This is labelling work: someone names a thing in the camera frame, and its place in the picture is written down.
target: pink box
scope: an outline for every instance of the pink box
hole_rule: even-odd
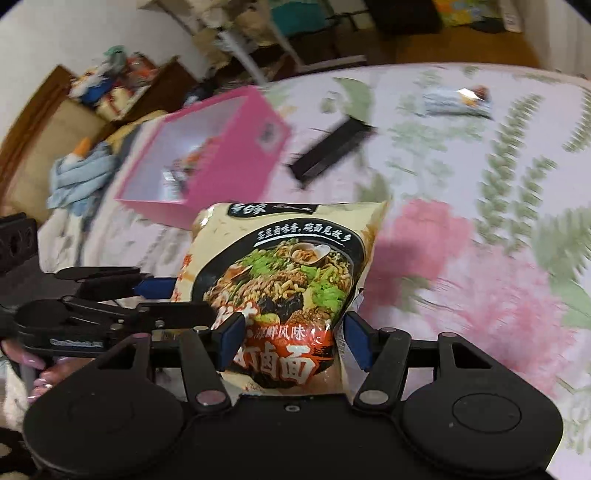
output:
[[[147,141],[116,199],[147,219],[190,230],[218,202],[256,202],[290,128],[255,87],[232,90],[167,115]],[[163,202],[163,169],[208,138],[182,200]]]

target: noodle bag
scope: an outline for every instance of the noodle bag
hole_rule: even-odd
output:
[[[194,223],[172,301],[233,312],[246,338],[223,373],[250,393],[343,391],[333,328],[360,293],[386,203],[218,203]]]

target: black round disc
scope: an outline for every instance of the black round disc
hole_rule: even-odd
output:
[[[183,426],[180,403],[126,370],[84,371],[31,406],[24,440],[43,465],[76,478],[116,478],[158,459]]]
[[[563,431],[551,400],[510,372],[478,372],[410,395],[401,423],[412,443],[453,471],[511,475],[547,463]]]

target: finger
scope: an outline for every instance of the finger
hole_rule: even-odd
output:
[[[2,341],[2,350],[6,356],[21,365],[43,370],[45,362],[37,355],[27,352],[14,338],[4,339]]]
[[[92,358],[60,358],[58,362],[44,370],[36,380],[36,386],[45,384],[56,385],[80,368],[88,365]]]
[[[53,385],[51,385],[51,384],[46,384],[42,387],[33,388],[33,390],[31,390],[31,393],[29,393],[29,396],[27,397],[28,402],[33,403],[36,399],[41,397],[44,393],[49,392],[51,390],[52,386]]]

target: blue towel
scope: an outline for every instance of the blue towel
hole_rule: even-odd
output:
[[[67,208],[76,216],[86,217],[93,211],[99,190],[111,179],[119,166],[116,155],[106,142],[99,143],[84,160],[65,164],[57,160],[51,168],[47,208]]]

